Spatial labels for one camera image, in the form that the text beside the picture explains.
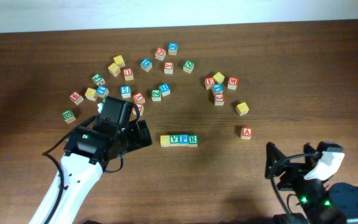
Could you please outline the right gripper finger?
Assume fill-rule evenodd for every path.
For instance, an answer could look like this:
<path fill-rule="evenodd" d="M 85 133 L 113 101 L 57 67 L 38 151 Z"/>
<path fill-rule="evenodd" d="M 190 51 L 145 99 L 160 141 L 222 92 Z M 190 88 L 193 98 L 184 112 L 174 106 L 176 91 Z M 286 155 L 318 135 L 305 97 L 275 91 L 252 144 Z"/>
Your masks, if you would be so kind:
<path fill-rule="evenodd" d="M 266 164 L 265 164 L 265 178 L 271 179 L 278 177 L 287 171 L 288 162 L 283 160 L 287 158 L 284 153 L 279 150 L 272 142 L 266 145 Z"/>
<path fill-rule="evenodd" d="M 319 151 L 313 148 L 310 143 L 303 146 L 303 152 L 307 154 L 305 162 L 307 165 L 315 165 L 319 159 Z"/>

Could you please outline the yellow C block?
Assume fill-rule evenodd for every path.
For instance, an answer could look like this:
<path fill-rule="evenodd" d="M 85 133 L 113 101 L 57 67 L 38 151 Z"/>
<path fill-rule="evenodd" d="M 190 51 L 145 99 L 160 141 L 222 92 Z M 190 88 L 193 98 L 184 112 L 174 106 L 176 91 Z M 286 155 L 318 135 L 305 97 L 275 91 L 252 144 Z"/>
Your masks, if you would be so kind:
<path fill-rule="evenodd" d="M 160 145 L 162 147 L 170 147 L 170 135 L 161 135 Z"/>

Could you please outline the green V block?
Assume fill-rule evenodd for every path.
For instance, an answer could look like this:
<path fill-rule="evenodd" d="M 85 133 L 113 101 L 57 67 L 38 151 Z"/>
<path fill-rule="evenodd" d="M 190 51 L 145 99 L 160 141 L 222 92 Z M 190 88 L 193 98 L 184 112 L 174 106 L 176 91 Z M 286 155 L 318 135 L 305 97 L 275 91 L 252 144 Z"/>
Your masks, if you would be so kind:
<path fill-rule="evenodd" d="M 180 145 L 179 135 L 177 134 L 170 135 L 170 147 L 175 147 L 179 145 Z"/>

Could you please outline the blue P block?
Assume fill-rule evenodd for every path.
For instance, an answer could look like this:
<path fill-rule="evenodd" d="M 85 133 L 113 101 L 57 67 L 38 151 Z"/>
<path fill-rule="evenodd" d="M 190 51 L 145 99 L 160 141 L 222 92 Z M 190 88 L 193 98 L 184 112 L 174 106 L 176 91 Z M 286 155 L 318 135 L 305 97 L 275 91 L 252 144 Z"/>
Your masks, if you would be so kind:
<path fill-rule="evenodd" d="M 180 134 L 179 135 L 179 145 L 180 146 L 188 146 L 189 144 L 189 135 L 188 134 Z"/>

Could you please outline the green R block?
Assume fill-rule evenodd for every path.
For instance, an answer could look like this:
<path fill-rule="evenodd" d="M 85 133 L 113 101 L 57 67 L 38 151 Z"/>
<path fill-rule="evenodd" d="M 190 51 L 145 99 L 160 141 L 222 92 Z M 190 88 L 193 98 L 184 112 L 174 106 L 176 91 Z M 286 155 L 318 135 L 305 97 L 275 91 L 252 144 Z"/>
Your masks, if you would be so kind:
<path fill-rule="evenodd" d="M 189 135 L 188 136 L 188 146 L 189 147 L 197 147 L 198 146 L 198 136 L 197 135 Z"/>

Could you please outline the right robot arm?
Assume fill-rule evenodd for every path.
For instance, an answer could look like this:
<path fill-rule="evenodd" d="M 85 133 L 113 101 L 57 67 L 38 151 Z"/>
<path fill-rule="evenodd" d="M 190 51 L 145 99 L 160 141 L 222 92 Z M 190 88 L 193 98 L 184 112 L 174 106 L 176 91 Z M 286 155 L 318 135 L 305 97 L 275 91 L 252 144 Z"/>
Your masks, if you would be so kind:
<path fill-rule="evenodd" d="M 306 143 L 302 154 L 285 156 L 268 142 L 266 155 L 265 178 L 285 211 L 273 223 L 358 223 L 358 187 L 325 186 L 342 164 L 342 146 L 322 141 L 315 149 Z"/>

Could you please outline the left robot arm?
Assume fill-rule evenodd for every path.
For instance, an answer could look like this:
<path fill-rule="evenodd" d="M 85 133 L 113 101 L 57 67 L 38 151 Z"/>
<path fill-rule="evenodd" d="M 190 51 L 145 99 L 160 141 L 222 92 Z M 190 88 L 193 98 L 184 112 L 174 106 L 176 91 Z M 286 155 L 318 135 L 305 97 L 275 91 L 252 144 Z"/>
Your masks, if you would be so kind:
<path fill-rule="evenodd" d="M 72 223 L 90 190 L 110 173 L 111 160 L 124 162 L 126 154 L 152 145 L 138 104 L 108 96 L 98 107 L 97 115 L 58 141 L 65 145 L 60 160 L 50 150 L 43 152 L 57 173 L 31 223 Z"/>

